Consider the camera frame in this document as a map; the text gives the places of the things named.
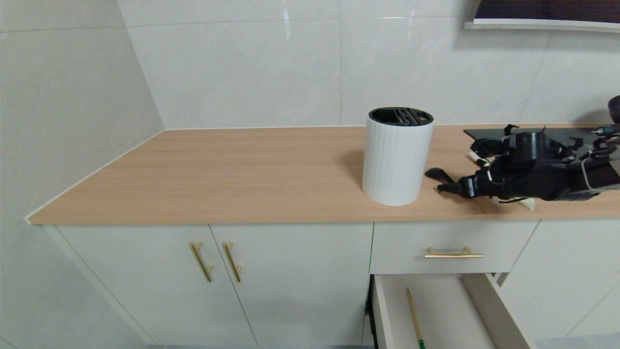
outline wooden countertop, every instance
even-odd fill
[[[427,168],[442,167],[455,179],[471,175],[477,166],[466,157],[472,140],[463,129],[489,127],[503,125],[436,126]],[[438,194],[437,182],[428,178],[415,202],[382,206],[361,190],[364,141],[365,127],[167,130],[41,208],[29,221],[163,225],[620,215],[620,191],[585,202],[537,199],[536,209],[529,211],[486,197],[465,200]]]

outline floor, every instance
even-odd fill
[[[537,340],[538,349],[618,349],[620,348],[620,332],[606,335],[586,337],[555,338]],[[373,347],[341,346],[341,347],[187,347],[182,345],[152,345],[150,349],[373,349]]]

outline wall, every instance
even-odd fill
[[[2,0],[0,348],[146,345],[23,219],[163,129],[115,0]]]
[[[118,0],[166,128],[609,121],[618,34],[464,30],[473,0]]]

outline gold cabinet handle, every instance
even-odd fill
[[[193,242],[190,242],[190,249],[192,250],[194,257],[196,258],[196,262],[198,262],[198,266],[200,267],[200,270],[202,270],[202,273],[205,275],[206,282],[210,283],[211,278],[209,277],[209,273],[211,272],[213,265],[209,265],[205,269],[205,265],[202,264],[202,261],[200,260],[200,256],[198,256],[198,249],[200,248],[200,246],[202,246],[202,241],[199,241],[196,245],[194,245]]]
[[[241,282],[241,278],[239,277],[239,272],[241,271],[241,265],[237,265],[235,266],[234,262],[233,262],[233,256],[231,255],[231,251],[230,249],[233,247],[233,242],[229,242],[226,243],[224,242],[222,244],[222,247],[224,248],[224,253],[226,254],[226,258],[228,258],[228,263],[231,265],[231,269],[233,270],[233,274],[234,274],[234,278],[235,280],[237,280],[238,283]]]
[[[436,253],[435,249],[431,246],[428,248],[428,252],[424,254],[424,258],[482,258],[482,253],[473,253],[469,246],[463,248],[465,253]]]

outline cabinet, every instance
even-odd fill
[[[372,223],[211,229],[259,345],[361,344]]]
[[[156,343],[255,345],[207,226],[58,227]],[[189,243],[212,265],[207,282]]]
[[[542,220],[537,226],[502,285],[533,338],[566,336],[620,281],[618,223]]]
[[[599,335],[620,332],[620,284],[575,327],[569,336]]]
[[[510,271],[537,220],[376,223],[372,274],[491,273]],[[424,258],[462,253],[469,246],[483,258]]]

